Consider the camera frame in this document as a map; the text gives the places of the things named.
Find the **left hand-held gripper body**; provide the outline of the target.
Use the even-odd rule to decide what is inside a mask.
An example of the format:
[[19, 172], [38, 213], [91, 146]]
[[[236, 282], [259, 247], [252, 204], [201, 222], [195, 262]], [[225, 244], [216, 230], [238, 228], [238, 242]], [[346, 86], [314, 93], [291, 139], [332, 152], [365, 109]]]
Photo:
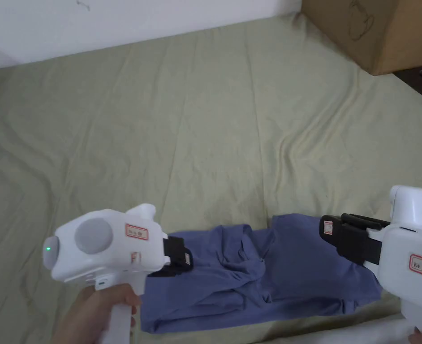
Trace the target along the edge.
[[[159, 271], [166, 259], [168, 236], [154, 221], [156, 208], [141, 204], [126, 212], [92, 211], [56, 229], [43, 244], [43, 264], [54, 280], [85, 283], [95, 290], [129, 284], [139, 297], [149, 274]], [[96, 344], [131, 341], [130, 307], [113, 306], [110, 319]]]

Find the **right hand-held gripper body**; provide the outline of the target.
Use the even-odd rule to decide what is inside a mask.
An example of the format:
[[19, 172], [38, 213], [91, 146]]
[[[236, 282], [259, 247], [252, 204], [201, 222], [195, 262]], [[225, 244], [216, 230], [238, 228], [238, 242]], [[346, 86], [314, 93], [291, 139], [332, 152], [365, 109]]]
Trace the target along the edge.
[[343, 234], [345, 243], [336, 250], [370, 270], [400, 299], [402, 315], [422, 331], [422, 189], [395, 185], [389, 199], [389, 226], [363, 236]]

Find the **person's left hand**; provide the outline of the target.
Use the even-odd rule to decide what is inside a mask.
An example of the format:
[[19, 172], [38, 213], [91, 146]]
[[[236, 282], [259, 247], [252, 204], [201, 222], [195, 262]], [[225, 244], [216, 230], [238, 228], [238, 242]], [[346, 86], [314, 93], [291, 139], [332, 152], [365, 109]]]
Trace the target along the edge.
[[142, 304], [129, 284], [114, 285], [102, 290], [87, 286], [80, 291], [74, 303], [53, 334], [51, 344], [95, 344], [108, 325], [113, 306], [130, 307], [130, 327], [135, 326], [133, 316]]

